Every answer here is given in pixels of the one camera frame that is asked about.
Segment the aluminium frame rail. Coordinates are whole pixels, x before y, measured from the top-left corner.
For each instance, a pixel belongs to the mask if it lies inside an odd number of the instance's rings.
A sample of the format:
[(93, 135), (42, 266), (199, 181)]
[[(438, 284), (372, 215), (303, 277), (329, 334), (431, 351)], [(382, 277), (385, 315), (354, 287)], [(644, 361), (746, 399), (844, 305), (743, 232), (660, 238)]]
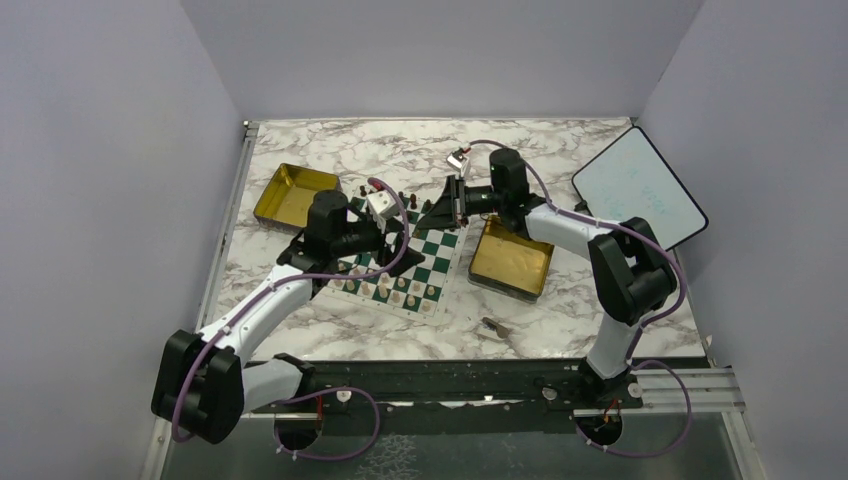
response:
[[(256, 145), (261, 122), (245, 120), (243, 139), (237, 160), (236, 174), (225, 205), (223, 218), (219, 226), (213, 248), (211, 264), (206, 277), (198, 315), (189, 330), (194, 332), (202, 328), (209, 316), (215, 312), (223, 274), (231, 245), (231, 237), (238, 220), (239, 208), (245, 189), (249, 166)], [(139, 479), (159, 479), (164, 468), (171, 441), (171, 423), (159, 417), (155, 418), (153, 433)]]

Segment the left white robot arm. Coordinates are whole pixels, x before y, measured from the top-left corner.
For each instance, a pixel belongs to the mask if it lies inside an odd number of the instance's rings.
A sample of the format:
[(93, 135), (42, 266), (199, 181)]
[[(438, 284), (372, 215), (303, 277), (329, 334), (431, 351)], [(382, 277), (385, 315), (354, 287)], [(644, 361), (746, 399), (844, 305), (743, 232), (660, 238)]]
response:
[(255, 350), (290, 314), (343, 275), (345, 257), (371, 253), (379, 265), (359, 279), (398, 276), (418, 262), (409, 247), (411, 226), (403, 200), (374, 180), (364, 211), (349, 220), (352, 205), (340, 191), (315, 194), (306, 226), (278, 256), (259, 286), (220, 319), (197, 332), (178, 330), (165, 343), (151, 401), (154, 415), (170, 422), (172, 438), (224, 440), (243, 414), (277, 401), (290, 410), (313, 401), (307, 365), (288, 355), (250, 365)]

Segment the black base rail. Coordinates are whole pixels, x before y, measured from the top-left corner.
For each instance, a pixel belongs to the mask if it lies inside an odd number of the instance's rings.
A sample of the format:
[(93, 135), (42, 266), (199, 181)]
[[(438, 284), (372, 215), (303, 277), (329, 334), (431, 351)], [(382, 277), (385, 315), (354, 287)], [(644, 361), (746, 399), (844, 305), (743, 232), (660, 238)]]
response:
[(253, 414), (280, 425), (320, 428), (327, 436), (441, 435), (574, 430), (574, 416), (642, 407), (629, 374), (602, 392), (590, 389), (577, 359), (315, 361), (303, 392), (319, 400), (273, 401)]

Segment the green and white chessboard mat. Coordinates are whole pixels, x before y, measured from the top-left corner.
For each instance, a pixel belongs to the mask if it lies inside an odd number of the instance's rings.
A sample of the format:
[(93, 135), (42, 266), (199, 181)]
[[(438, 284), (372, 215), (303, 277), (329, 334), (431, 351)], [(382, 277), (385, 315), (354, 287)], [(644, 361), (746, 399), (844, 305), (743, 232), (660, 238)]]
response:
[(444, 272), (447, 276), (447, 283), (445, 285), (446, 289), (442, 294), (442, 300), (439, 304), (439, 308), (437, 309), (436, 314), (432, 317), (427, 317), (418, 314), (412, 314), (411, 316), (409, 316), (404, 315), (403, 311), (400, 309), (395, 311), (388, 311), (386, 308), (375, 309), (350, 301), (346, 302), (349, 302), (357, 307), (369, 308), (381, 314), (396, 316), (404, 320), (410, 320), (425, 325), (439, 326), (446, 322), (445, 310), (447, 306), (448, 292), (451, 287), (451, 284), (453, 283), (456, 268), (462, 256), (462, 249), (466, 240), (467, 230), (465, 228), (452, 230), (418, 230), (416, 228), (416, 224), (419, 218), (424, 215), (423, 208), (427, 205), (427, 203), (424, 200), (418, 198), (418, 208), (412, 209), (409, 206), (408, 197), (402, 196), (401, 199), (403, 200), (404, 206), (406, 207), (411, 228), (409, 248), (423, 255), (423, 260), (413, 267), (427, 266), (428, 268), (432, 268), (433, 270)]

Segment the gold tin with dark pieces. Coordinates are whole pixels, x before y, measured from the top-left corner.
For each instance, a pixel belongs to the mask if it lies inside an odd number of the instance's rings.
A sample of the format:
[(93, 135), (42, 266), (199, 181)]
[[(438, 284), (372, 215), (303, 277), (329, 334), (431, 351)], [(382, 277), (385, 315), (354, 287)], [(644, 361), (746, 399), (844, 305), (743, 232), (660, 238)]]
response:
[(267, 228), (301, 229), (306, 226), (315, 195), (330, 189), (341, 189), (337, 175), (283, 163), (262, 192), (253, 210), (254, 217)]

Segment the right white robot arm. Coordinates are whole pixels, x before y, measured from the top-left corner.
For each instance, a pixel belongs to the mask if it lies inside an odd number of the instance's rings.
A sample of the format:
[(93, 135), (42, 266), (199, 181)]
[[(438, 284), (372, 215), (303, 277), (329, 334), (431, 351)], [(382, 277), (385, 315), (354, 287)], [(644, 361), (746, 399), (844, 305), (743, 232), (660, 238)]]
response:
[(456, 172), (448, 176), (418, 228), (448, 230), (473, 215), (493, 214), (512, 235), (587, 259), (604, 316), (594, 345), (578, 367), (577, 393), (589, 406), (604, 405), (633, 371), (633, 352), (644, 328), (671, 314), (664, 305), (672, 294), (678, 296), (677, 305), (684, 300), (679, 265), (643, 218), (616, 223), (563, 210), (547, 191), (533, 193), (527, 177), (534, 169), (504, 145), (489, 156), (489, 185), (467, 185), (470, 150), (461, 147), (448, 155)]

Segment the small wooden piece on table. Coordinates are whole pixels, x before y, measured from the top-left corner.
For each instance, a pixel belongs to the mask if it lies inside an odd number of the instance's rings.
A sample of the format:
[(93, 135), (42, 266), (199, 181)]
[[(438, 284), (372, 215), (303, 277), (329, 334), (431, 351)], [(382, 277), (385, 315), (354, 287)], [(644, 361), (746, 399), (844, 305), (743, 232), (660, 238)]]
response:
[(510, 330), (489, 317), (481, 319), (482, 332), (491, 339), (505, 340), (510, 336)]

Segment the white tablet whiteboard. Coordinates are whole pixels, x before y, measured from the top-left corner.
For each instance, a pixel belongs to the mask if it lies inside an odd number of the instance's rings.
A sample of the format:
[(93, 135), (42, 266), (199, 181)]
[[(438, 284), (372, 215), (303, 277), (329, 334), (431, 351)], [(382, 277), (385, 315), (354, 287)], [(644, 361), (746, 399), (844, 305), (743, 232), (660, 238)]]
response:
[(592, 216), (616, 222), (640, 217), (666, 250), (709, 225), (706, 213), (637, 126), (580, 168), (572, 185)]

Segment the light wooden chess pieces row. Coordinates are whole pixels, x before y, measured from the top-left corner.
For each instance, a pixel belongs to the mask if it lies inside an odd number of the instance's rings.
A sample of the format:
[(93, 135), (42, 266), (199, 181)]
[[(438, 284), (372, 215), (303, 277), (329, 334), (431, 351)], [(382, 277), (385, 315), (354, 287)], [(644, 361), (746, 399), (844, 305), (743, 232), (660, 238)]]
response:
[(398, 277), (383, 274), (368, 279), (333, 280), (322, 293), (370, 308), (400, 309), (404, 315), (432, 317), (439, 308), (446, 283), (444, 272), (418, 266)]

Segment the empty gold tin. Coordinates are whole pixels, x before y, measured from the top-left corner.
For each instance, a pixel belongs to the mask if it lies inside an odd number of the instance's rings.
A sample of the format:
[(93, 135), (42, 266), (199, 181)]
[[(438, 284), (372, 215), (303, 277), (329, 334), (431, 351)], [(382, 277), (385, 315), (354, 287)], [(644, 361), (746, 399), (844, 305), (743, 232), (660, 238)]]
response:
[(474, 285), (535, 303), (542, 295), (554, 246), (526, 240), (509, 232), (501, 219), (486, 220), (468, 268)]

